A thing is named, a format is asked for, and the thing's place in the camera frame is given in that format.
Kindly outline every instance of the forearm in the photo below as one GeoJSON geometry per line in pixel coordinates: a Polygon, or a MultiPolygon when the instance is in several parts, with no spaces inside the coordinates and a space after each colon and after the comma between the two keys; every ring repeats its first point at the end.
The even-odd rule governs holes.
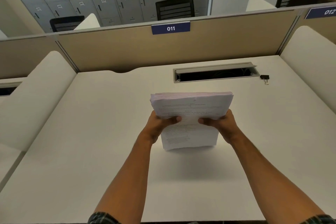
{"type": "Polygon", "coordinates": [[[269,224],[299,224],[324,212],[240,133],[232,146],[269,224]]]}
{"type": "Polygon", "coordinates": [[[111,214],[122,224],[139,224],[144,211],[152,143],[140,134],[95,212],[111,214]]]}

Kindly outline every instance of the person's left hand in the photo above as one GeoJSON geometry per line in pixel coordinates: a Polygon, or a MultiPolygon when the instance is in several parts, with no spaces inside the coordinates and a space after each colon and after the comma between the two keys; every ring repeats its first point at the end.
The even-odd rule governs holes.
{"type": "Polygon", "coordinates": [[[140,135],[147,135],[151,138],[152,143],[155,143],[161,134],[162,130],[169,126],[176,124],[182,120],[181,116],[171,117],[169,119],[161,119],[156,113],[153,111],[148,119],[148,122],[144,129],[141,131],[140,135]]]}

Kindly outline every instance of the number sign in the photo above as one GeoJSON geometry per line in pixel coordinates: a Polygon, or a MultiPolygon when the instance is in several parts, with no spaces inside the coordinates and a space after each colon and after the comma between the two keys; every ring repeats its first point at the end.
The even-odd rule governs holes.
{"type": "Polygon", "coordinates": [[[312,8],[305,19],[315,19],[336,16],[336,6],[312,8]]]}
{"type": "Polygon", "coordinates": [[[153,35],[190,31],[190,21],[172,24],[152,25],[153,35]]]}

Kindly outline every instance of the beige partition panel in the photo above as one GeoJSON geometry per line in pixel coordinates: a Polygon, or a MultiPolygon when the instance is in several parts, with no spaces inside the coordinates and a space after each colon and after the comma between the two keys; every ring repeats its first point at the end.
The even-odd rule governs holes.
{"type": "Polygon", "coordinates": [[[316,19],[307,19],[305,20],[305,17],[307,16],[309,10],[311,8],[305,8],[302,15],[300,16],[299,20],[296,22],[295,27],[293,28],[291,34],[289,35],[286,43],[282,47],[282,51],[287,46],[289,40],[292,38],[292,35],[294,32],[301,26],[308,26],[315,30],[317,33],[321,34],[325,38],[327,38],[329,41],[336,44],[336,17],[325,17],[325,18],[316,18],[316,19]]]}
{"type": "Polygon", "coordinates": [[[275,55],[296,10],[191,22],[191,31],[153,35],[151,26],[58,36],[81,72],[275,55]]]}
{"type": "Polygon", "coordinates": [[[51,51],[61,53],[71,65],[61,48],[50,37],[0,41],[0,79],[27,76],[51,51]]]}

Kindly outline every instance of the hand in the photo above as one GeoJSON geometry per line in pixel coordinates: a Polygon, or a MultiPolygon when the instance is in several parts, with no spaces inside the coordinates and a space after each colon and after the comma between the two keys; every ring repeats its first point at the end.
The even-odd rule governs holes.
{"type": "Polygon", "coordinates": [[[150,136],[152,143],[155,143],[161,134],[162,130],[169,125],[176,124],[182,120],[181,116],[171,117],[169,119],[161,119],[153,111],[148,119],[148,122],[140,134],[150,136]]]}
{"type": "Polygon", "coordinates": [[[207,126],[218,129],[225,141],[229,144],[232,143],[237,135],[243,134],[238,128],[232,111],[229,109],[226,115],[220,117],[218,120],[212,120],[210,118],[199,118],[198,122],[207,126]]]}

